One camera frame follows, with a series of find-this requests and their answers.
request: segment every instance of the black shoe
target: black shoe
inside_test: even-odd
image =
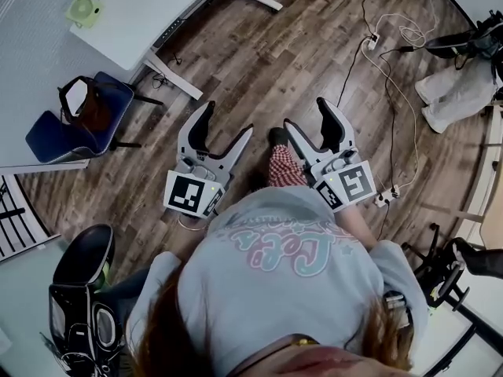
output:
[[[248,187],[250,192],[258,192],[260,189],[267,187],[266,177],[258,172],[253,172],[248,178]]]
[[[288,146],[288,134],[285,129],[274,127],[269,130],[269,145],[275,147],[276,145]]]

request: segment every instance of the black office chair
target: black office chair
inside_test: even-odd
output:
[[[109,225],[94,225],[68,246],[49,286],[51,339],[42,335],[71,377],[117,377],[126,340],[127,317],[138,300],[149,269],[109,286],[115,253]]]
[[[470,292],[469,287],[462,291],[457,286],[465,268],[473,275],[503,279],[503,250],[477,251],[460,237],[450,240],[444,248],[439,248],[439,226],[431,224],[430,228],[435,231],[435,235],[427,255],[421,254],[408,243],[402,245],[404,251],[411,250],[423,261],[414,274],[430,307],[439,307],[453,291],[458,297],[453,311],[459,309]]]

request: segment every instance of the chair backrest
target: chair backrest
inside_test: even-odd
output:
[[[456,241],[468,271],[473,275],[493,276],[503,279],[503,250],[475,250],[463,240]]]
[[[113,230],[95,225],[82,231],[68,246],[53,275],[53,283],[72,286],[94,284],[114,254]]]

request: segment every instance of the chair leg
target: chair leg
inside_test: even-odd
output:
[[[431,242],[430,250],[426,258],[433,258],[433,256],[435,255],[435,250],[437,248],[437,243],[439,242],[440,226],[436,223],[432,223],[430,225],[430,229],[435,231],[435,235],[433,236],[433,241]]]
[[[150,104],[160,104],[161,106],[164,104],[163,102],[158,101],[156,99],[152,99],[150,97],[143,97],[142,95],[138,94],[135,94],[133,99],[135,99],[136,101],[148,102]]]
[[[124,84],[125,86],[129,86],[129,88],[130,88],[133,92],[135,92],[135,91],[136,91],[136,86],[135,86],[135,85],[133,85],[133,84],[126,84],[125,82],[124,82],[123,84]]]
[[[419,257],[421,260],[426,260],[426,256],[421,253],[419,250],[417,250],[415,247],[411,246],[410,244],[408,243],[404,243],[402,245],[402,249],[407,249],[407,250],[411,250],[417,257]]]
[[[115,151],[117,148],[141,148],[141,144],[137,144],[136,142],[120,142],[114,137],[108,149]]]

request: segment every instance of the gray sweatshirt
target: gray sweatshirt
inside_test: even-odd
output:
[[[134,352],[149,305],[180,261],[156,257],[130,315]],[[403,293],[413,325],[413,350],[428,307],[402,249],[383,240],[370,252],[340,229],[325,201],[303,186],[265,188],[245,197],[210,225],[178,285],[182,317],[193,344],[204,349],[210,331],[218,376],[292,334],[344,347],[370,304],[386,291]],[[358,337],[349,347],[358,352]]]

